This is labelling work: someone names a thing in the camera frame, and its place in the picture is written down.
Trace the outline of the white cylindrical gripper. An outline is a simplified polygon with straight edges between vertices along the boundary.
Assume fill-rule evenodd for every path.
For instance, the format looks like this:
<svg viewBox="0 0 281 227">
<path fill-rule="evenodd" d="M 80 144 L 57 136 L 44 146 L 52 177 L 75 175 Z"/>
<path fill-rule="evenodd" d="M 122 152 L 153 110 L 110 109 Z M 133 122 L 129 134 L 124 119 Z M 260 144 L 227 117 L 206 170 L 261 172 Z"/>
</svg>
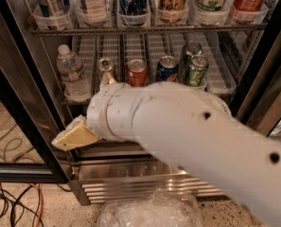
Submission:
<svg viewBox="0 0 281 227">
<path fill-rule="evenodd" d="M 99 87 L 100 91 L 92 97 L 87 108 L 87 120 L 82 115 L 76 117 L 53 139 L 54 147 L 64 151 L 81 148 L 96 143 L 99 137 L 119 142 L 135 140 L 133 103 L 143 89 L 116 83 L 109 72 L 102 74 Z"/>
</svg>

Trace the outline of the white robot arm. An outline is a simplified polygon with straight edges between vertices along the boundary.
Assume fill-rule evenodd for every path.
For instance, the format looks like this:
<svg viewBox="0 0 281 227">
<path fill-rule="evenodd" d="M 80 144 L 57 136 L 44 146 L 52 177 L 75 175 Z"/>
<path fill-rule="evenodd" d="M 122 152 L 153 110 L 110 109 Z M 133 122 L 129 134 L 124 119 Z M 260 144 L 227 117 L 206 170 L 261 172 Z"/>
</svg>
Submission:
<svg viewBox="0 0 281 227">
<path fill-rule="evenodd" d="M 281 142 L 238 122 L 217 96 L 166 81 L 105 85 L 52 144 L 69 150 L 99 139 L 136 142 L 281 227 Z"/>
</svg>

